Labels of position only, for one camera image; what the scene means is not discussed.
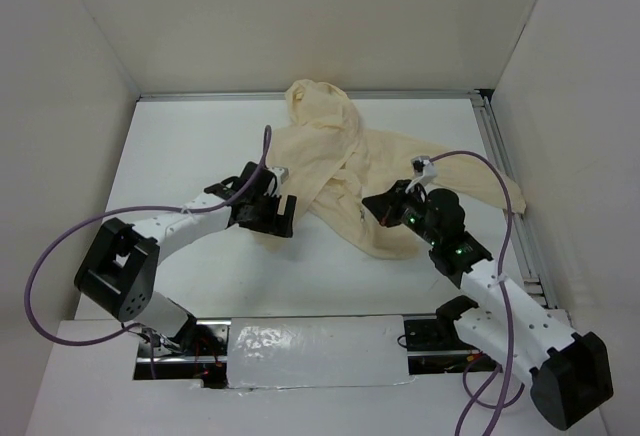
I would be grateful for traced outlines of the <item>cream yellow jacket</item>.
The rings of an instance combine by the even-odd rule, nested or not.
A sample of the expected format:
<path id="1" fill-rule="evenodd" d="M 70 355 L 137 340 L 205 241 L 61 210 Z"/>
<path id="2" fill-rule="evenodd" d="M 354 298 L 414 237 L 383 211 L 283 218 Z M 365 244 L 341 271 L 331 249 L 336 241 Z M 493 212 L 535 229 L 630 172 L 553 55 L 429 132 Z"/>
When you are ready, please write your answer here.
<path id="1" fill-rule="evenodd" d="M 420 253 L 408 229 L 381 227 L 361 203 L 412 178 L 416 156 L 444 157 L 436 165 L 440 187 L 517 214 L 526 210 L 520 187 L 506 175 L 497 178 L 484 163 L 446 146 L 365 127 L 354 103 L 332 84 L 297 80 L 285 100 L 291 123 L 273 132 L 267 163 L 289 170 L 282 194 L 297 197 L 294 218 L 312 213 L 374 258 L 407 260 Z"/>

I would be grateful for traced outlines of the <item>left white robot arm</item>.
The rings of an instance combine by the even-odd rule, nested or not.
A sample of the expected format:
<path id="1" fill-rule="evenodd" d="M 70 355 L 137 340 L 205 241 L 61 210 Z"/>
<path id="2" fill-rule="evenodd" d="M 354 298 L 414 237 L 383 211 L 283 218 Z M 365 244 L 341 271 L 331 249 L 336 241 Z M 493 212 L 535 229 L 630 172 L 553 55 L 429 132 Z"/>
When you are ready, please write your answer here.
<path id="1" fill-rule="evenodd" d="M 175 212 L 104 222 L 76 273 L 75 287 L 121 323 L 151 330 L 176 355 L 197 343 L 197 319 L 154 288 L 158 266 L 197 240 L 233 226 L 289 238 L 297 199 L 280 194 L 284 167 L 246 164 L 238 176 L 204 189 Z"/>

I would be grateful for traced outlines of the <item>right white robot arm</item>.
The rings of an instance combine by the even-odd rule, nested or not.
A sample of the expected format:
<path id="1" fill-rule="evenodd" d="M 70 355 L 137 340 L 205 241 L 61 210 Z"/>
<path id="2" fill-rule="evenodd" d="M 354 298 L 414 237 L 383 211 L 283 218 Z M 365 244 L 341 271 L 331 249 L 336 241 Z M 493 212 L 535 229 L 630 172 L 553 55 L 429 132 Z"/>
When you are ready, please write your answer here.
<path id="1" fill-rule="evenodd" d="M 456 193 L 427 190 L 434 159 L 412 159 L 414 177 L 362 203 L 385 228 L 404 226 L 430 245 L 436 270 L 461 291 L 441 306 L 436 335 L 448 348 L 473 346 L 528 390 L 540 415 L 566 431 L 613 396 L 608 351 L 593 332 L 556 319 L 507 277 L 465 227 Z"/>

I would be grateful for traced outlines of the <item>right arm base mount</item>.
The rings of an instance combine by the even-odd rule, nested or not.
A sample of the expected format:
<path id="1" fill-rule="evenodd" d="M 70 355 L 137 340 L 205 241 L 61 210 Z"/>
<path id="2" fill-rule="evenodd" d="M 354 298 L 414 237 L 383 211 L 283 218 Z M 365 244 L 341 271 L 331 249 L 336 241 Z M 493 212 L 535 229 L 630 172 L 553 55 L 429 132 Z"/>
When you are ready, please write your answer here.
<path id="1" fill-rule="evenodd" d="M 496 363 L 464 343 L 454 322 L 477 304 L 466 296 L 445 303 L 433 314 L 403 317 L 404 333 L 396 342 L 407 352 L 410 375 L 458 374 L 471 363 L 473 372 L 490 372 Z"/>

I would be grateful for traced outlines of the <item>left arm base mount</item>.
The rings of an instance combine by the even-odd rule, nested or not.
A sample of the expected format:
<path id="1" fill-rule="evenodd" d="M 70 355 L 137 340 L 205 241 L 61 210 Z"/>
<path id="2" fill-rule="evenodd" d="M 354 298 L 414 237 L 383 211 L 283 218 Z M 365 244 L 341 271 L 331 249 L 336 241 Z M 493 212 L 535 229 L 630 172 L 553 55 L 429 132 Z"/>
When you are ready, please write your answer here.
<path id="1" fill-rule="evenodd" d="M 184 348 L 149 328 L 131 330 L 138 339 L 133 379 L 194 380 L 204 388 L 227 388 L 230 329 L 230 320 L 199 320 Z"/>

